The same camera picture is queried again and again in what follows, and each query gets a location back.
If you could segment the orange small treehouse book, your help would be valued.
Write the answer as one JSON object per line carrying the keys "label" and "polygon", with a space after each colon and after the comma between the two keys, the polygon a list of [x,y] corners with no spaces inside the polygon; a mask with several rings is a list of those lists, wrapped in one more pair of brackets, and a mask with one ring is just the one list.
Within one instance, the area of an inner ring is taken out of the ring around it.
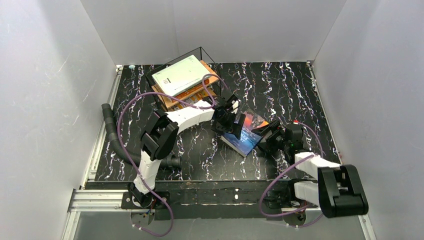
{"label": "orange small treehouse book", "polygon": [[[187,95],[186,93],[182,93],[180,95],[178,95],[178,97],[181,97],[180,99],[184,99],[183,101],[185,103],[194,105],[195,103],[197,103],[198,101],[202,100],[203,98],[209,98],[209,95],[207,94],[207,92],[205,90],[201,90],[199,92],[196,92],[194,94],[191,95]],[[176,105],[172,106],[169,108],[170,111],[176,111],[176,110],[180,110],[185,108],[186,105],[185,104],[181,104],[180,102],[177,102]]]}

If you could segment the blue Jane Eyre book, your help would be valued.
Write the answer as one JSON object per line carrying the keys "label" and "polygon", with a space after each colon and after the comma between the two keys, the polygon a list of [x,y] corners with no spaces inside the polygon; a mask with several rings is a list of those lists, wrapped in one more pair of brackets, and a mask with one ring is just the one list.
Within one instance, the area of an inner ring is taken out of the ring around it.
{"label": "blue Jane Eyre book", "polygon": [[246,157],[263,138],[261,135],[253,132],[253,130],[266,127],[269,123],[250,108],[244,111],[243,114],[245,115],[245,119],[241,129],[240,139],[230,133],[224,133],[220,138],[241,156]]}

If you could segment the orange green treehouse book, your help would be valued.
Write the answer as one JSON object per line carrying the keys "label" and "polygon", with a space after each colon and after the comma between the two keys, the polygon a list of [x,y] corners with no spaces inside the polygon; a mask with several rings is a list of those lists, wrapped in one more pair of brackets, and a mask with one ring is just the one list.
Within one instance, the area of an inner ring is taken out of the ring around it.
{"label": "orange green treehouse book", "polygon": [[[160,88],[157,84],[155,84],[155,85],[152,87],[152,89],[153,89],[155,92],[163,93],[162,89],[161,89],[161,88]],[[180,92],[180,93],[179,93],[179,94],[177,94],[177,95],[174,95],[173,97],[175,97],[175,98],[177,98],[177,99],[180,99],[180,100],[182,100],[182,99],[186,99],[186,98],[188,98],[188,97],[190,97],[190,96],[192,96],[192,95],[194,95],[194,94],[196,94],[196,93],[198,93],[198,92],[202,91],[203,89],[204,89],[203,84],[202,84],[202,83],[199,83],[199,84],[194,85],[194,86],[192,86],[192,87],[190,87],[190,88],[187,88],[186,90],[184,90],[184,91]]]}

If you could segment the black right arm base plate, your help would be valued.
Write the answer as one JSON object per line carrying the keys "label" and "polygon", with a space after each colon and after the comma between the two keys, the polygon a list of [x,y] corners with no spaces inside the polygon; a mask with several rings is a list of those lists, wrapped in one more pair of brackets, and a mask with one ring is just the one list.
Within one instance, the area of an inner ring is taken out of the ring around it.
{"label": "black right arm base plate", "polygon": [[306,219],[306,210],[317,206],[306,200],[292,197],[291,193],[283,190],[270,190],[260,204],[263,215],[270,220],[282,220],[284,217]]}

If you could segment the pale green file folder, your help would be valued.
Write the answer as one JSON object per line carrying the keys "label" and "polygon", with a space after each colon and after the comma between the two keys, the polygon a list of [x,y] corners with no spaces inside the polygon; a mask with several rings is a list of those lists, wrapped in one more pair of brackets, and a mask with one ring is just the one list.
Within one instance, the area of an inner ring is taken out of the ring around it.
{"label": "pale green file folder", "polygon": [[164,69],[153,73],[154,82],[164,94],[175,96],[202,82],[210,71],[194,56],[190,55]]}

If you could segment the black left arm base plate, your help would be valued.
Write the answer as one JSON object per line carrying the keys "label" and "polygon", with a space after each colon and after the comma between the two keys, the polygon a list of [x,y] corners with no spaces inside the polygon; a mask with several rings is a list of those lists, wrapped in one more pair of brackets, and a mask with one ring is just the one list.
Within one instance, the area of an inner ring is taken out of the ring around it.
{"label": "black left arm base plate", "polygon": [[123,210],[134,210],[134,209],[164,209],[165,204],[159,200],[159,198],[151,195],[150,193],[144,198],[142,203],[139,203],[138,200],[128,191],[123,193],[121,208]]}

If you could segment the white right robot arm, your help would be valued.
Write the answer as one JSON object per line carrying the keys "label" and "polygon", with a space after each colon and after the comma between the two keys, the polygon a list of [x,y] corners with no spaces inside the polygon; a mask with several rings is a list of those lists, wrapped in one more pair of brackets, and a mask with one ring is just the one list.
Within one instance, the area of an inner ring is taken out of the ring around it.
{"label": "white right robot arm", "polygon": [[291,170],[297,169],[313,180],[293,180],[289,184],[290,196],[320,208],[328,218],[361,216],[369,212],[369,203],[359,176],[352,164],[340,164],[323,158],[304,146],[308,125],[294,121],[282,126],[275,120],[253,129],[264,141],[259,144],[265,152],[283,151],[289,166],[282,171],[264,190],[259,201],[263,202],[271,188]]}

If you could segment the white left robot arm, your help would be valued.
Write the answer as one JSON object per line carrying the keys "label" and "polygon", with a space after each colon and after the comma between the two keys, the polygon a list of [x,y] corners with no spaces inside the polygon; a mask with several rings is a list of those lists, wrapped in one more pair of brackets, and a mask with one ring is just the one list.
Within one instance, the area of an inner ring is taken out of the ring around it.
{"label": "white left robot arm", "polygon": [[170,155],[177,136],[184,130],[211,121],[214,132],[240,139],[246,119],[240,112],[240,105],[235,95],[229,98],[211,96],[179,110],[155,111],[141,134],[137,177],[128,187],[131,195],[141,204],[155,189],[160,164]]}

